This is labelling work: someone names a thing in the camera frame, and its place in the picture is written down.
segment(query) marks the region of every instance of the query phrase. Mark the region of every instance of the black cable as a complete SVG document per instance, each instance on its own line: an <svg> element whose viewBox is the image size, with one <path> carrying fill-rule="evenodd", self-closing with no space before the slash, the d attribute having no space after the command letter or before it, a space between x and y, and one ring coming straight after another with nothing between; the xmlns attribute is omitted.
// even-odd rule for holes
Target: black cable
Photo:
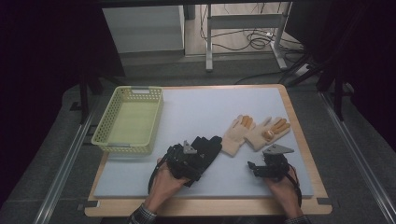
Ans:
<svg viewBox="0 0 396 224"><path fill-rule="evenodd" d="M263 12L264 7L265 7L265 4L262 5L262 8L261 8L261 12L260 12L260 13ZM201 15L201 30L200 30L200 35L201 35L201 38L204 39L205 41L207 41L207 38L206 38L205 32L204 32L204 20L205 20L206 11L207 11L207 6L206 6L206 8L205 8L205 12L204 12L204 15L203 15L203 14L202 14L202 5L200 5L200 15ZM236 33L245 32L245 31L251 31L251 30L245 30L245 29L243 29L243 30L236 31L236 32L228 32L228 33L224 33L224 34L220 34L220 35L212 35L211 37L213 38L213 37L217 37L217 36L221 36L221 35L236 34ZM212 45L213 45L213 46L218 46L218 47L221 47L221 48L225 48L225 49L228 49L228 50L234 50L234 51L246 49L246 48L248 48L249 46L251 46L251 47L254 48L254 49L264 49L264 48L271 42L272 39L269 38L267 35L260 35L260 34L257 34L256 31L257 31L257 32L265 32L265 31L258 30L257 28L253 29L253 32L252 32L251 34L247 35L248 44L247 44L246 46L240 48L240 49L231 49L231 48L227 48L227 47L225 47L225 46L223 46L223 45L220 45L220 44L212 44ZM252 38L254 35L260 35L260 36L262 36L262 37Z"/></svg>
<svg viewBox="0 0 396 224"><path fill-rule="evenodd" d="M279 2L279 5L278 5L278 7L277 7L277 12L276 13L279 13L279 10L280 10L280 5L282 4L282 2Z"/></svg>
<svg viewBox="0 0 396 224"><path fill-rule="evenodd" d="M222 33L222 34L219 34L219 35L212 35L212 37L217 37L217 36L220 36L220 35L232 35L232 34L237 34L237 33L243 33L245 31L254 31L254 29L253 30L251 30L251 29L243 29L243 30L238 30L238 31L231 31L231 32Z"/></svg>
<svg viewBox="0 0 396 224"><path fill-rule="evenodd" d="M225 4L224 4L224 10L227 12L227 14L229 14L230 15L230 12L227 10L227 8L225 7Z"/></svg>
<svg viewBox="0 0 396 224"><path fill-rule="evenodd" d="M279 72L273 72L273 73L262 73L262 74L253 75L253 76L250 76L250 77L243 77L243 78L239 79L238 81L236 81L236 82L234 83L234 85L239 85L240 82L242 82L242 81L244 81L244 80L247 80L247 79L250 79L250 78L254 78L254 77L262 77L262 76L275 75L275 74L282 74L282 73L283 73L284 76L285 76L285 75L288 74L288 72L294 70L297 66L300 66L301 64L304 63L304 61L303 61L304 56L302 56L295 64L293 64L293 65L292 65L290 68L288 68L287 70L279 71Z"/></svg>

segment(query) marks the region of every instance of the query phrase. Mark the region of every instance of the wire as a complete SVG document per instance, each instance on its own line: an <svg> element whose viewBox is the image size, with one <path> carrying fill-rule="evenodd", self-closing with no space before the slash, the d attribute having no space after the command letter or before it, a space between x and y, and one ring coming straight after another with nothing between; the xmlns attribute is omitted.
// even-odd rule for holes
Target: wire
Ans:
<svg viewBox="0 0 396 224"><path fill-rule="evenodd" d="M234 85L239 85L239 83L241 83L244 80L247 79L251 79L254 77L262 77L262 76L268 76L268 75L275 75L275 74L282 74L283 73L283 77L277 82L277 83L281 83L282 80L286 79L286 75L288 74L288 72L294 70L296 67L300 66L301 64L303 64L305 62L304 58L306 58L307 54L305 53L296 63L294 63L290 68L284 70L284 71L279 71L279 72L273 72L273 73L261 73L258 75L253 75L253 76L249 76L249 77L243 77L241 79L239 79L238 81L236 81L234 83Z"/></svg>
<svg viewBox="0 0 396 224"><path fill-rule="evenodd" d="M260 8L260 13L262 14L263 10L264 10L265 4L262 5L262 7ZM253 13L253 11L255 10L255 8L259 9L259 4L257 3L256 6L252 9L251 13ZM230 12L227 10L226 5L224 4L224 9L227 11L228 14L230 14ZM202 39L204 39L205 41L207 41L207 37L205 36L205 32L204 32L204 20L205 20L205 15L206 15L206 11L207 11L207 6L205 7L205 11L204 11L204 15L202 12L202 5L200 5L200 15L201 15L201 29L200 29L200 36ZM227 32L227 33L223 33L223 34L219 34L219 35L212 35L211 37L217 37L217 36L221 36L221 35L231 35L231 34L237 34L237 33L241 33L241 32L246 32L246 31L252 31L252 33L246 35L247 38L247 45L240 48L240 49L231 49L228 48L226 46L220 45L220 44L212 44L213 46L218 46L224 49L228 49L228 50L233 50L233 51L238 51L238 50L242 50L242 49L246 49L248 47L252 47L254 49L264 49L271 41L272 38L268 37L267 35L261 35L258 34L257 32L266 32L264 30L258 30L257 28L252 29L243 29L243 30L239 30L239 31L234 31L234 32Z"/></svg>
<svg viewBox="0 0 396 224"><path fill-rule="evenodd" d="M277 12L276 13L279 13L280 5L282 5L282 2L279 2L279 6L277 7Z"/></svg>

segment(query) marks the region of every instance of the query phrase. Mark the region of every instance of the plastic basket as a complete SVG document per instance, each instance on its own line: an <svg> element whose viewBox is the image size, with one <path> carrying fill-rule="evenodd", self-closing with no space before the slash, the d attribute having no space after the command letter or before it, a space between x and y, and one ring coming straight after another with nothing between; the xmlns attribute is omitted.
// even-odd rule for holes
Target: plastic basket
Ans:
<svg viewBox="0 0 396 224"><path fill-rule="evenodd" d="M117 87L92 143L103 151L149 155L163 110L161 87Z"/></svg>

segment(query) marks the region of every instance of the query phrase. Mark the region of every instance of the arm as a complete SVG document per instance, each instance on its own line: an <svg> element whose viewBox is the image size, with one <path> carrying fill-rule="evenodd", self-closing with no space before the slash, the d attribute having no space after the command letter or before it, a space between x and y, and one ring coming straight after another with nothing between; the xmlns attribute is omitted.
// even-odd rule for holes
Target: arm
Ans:
<svg viewBox="0 0 396 224"><path fill-rule="evenodd" d="M150 224L164 202L174 196L189 179L175 179L166 162L160 167L146 200L128 218L128 224Z"/></svg>
<svg viewBox="0 0 396 224"><path fill-rule="evenodd" d="M294 168L290 167L289 175L298 183ZM282 178L280 181L276 181L272 178L264 178L264 182L268 185L275 199L285 211L286 217L288 218L285 222L286 224L311 223L298 204L298 196L294 190L293 184L286 177Z"/></svg>

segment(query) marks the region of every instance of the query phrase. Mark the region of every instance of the human hand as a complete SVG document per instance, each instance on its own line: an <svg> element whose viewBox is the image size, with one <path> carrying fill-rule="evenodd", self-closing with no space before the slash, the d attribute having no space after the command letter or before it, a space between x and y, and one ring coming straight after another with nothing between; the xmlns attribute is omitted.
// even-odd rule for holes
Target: human hand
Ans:
<svg viewBox="0 0 396 224"><path fill-rule="evenodd" d="M183 187L183 185L189 181L190 180L185 177L181 177L180 179L174 178L165 162L160 166L154 177L151 190L144 202L145 207L151 213L157 213L161 205L166 200L174 196Z"/></svg>
<svg viewBox="0 0 396 224"><path fill-rule="evenodd" d="M298 184L297 173L294 167L290 166L288 174ZM282 206L287 218L302 217L304 215L299 205L299 198L295 187L288 178L283 177L279 181L273 178L264 178L264 182Z"/></svg>

